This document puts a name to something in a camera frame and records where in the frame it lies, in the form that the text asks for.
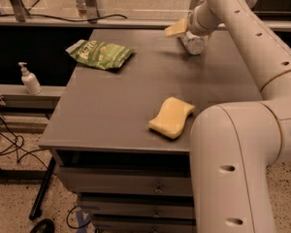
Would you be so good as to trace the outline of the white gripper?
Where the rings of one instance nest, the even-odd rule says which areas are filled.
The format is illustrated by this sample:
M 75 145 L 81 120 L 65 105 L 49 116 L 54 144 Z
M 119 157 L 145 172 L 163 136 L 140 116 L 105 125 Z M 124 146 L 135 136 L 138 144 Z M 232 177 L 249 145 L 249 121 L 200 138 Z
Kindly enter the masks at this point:
M 165 29 L 166 37 L 180 37 L 187 31 L 193 35 L 206 36 L 220 24 L 220 19 L 207 3 L 197 6 L 186 18 L 182 18 Z

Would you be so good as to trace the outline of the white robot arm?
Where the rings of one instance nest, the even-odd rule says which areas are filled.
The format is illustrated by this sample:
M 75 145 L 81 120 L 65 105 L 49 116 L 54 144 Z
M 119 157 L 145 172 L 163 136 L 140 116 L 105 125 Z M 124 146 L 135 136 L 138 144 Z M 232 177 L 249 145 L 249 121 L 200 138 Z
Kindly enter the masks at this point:
M 197 0 L 186 23 L 206 36 L 225 25 L 261 98 L 203 110 L 190 134 L 198 233 L 276 233 L 266 169 L 291 160 L 291 49 L 252 12 L 256 0 Z

